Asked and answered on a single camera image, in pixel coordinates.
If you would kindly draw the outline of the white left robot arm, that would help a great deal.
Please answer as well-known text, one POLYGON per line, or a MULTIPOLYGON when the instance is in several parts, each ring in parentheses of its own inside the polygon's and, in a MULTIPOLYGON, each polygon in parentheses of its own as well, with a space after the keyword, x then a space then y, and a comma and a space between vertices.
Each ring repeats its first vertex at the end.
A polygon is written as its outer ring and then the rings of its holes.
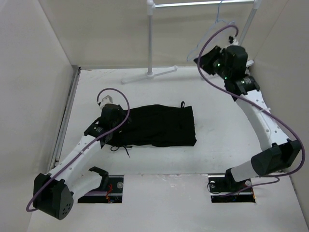
POLYGON ((86 169, 91 158, 109 140, 112 133, 127 119, 120 105, 105 104, 101 116, 85 131, 77 146, 47 174, 38 174, 34 180, 33 197, 26 211, 40 210, 58 220, 64 219, 72 206, 92 190, 107 190, 109 173, 93 166, 86 169))

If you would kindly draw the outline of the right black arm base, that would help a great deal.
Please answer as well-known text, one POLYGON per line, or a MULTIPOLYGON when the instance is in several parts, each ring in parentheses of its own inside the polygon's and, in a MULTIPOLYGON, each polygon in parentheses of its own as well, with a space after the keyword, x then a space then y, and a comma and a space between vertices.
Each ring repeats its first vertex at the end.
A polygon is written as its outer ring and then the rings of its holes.
POLYGON ((207 189, 212 203, 255 203, 251 179, 228 185, 224 175, 209 175, 207 189))

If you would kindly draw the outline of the black trousers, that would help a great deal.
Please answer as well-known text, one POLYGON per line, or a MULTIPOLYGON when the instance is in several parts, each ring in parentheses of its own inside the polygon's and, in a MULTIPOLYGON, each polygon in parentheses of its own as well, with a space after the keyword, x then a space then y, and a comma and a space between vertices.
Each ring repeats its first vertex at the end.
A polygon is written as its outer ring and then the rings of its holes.
POLYGON ((116 151, 133 145, 194 146, 196 142, 193 108, 182 101, 180 107, 154 104, 130 109, 129 119, 107 144, 116 151))

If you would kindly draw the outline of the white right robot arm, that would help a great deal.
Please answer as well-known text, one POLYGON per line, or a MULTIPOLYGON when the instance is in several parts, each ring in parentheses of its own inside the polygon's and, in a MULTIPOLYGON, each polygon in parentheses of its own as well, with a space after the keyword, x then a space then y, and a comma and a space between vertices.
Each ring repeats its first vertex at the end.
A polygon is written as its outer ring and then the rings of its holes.
POLYGON ((237 190, 249 178, 289 168, 302 148, 300 140, 291 140, 271 115, 260 86, 253 76, 246 73, 247 58, 244 47, 230 45, 226 48, 216 46, 194 59, 200 72, 218 75, 224 80, 222 91, 231 95, 245 113, 260 144, 260 153, 248 162, 226 170, 224 186, 229 191, 237 190))

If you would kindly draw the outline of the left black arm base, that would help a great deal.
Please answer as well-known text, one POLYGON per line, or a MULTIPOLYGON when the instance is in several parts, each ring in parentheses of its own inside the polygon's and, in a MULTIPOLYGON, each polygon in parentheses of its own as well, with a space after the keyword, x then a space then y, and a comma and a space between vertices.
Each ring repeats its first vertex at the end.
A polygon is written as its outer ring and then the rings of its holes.
POLYGON ((83 195, 79 193, 77 203, 122 203, 124 176, 109 175, 106 170, 92 167, 83 178, 83 195))

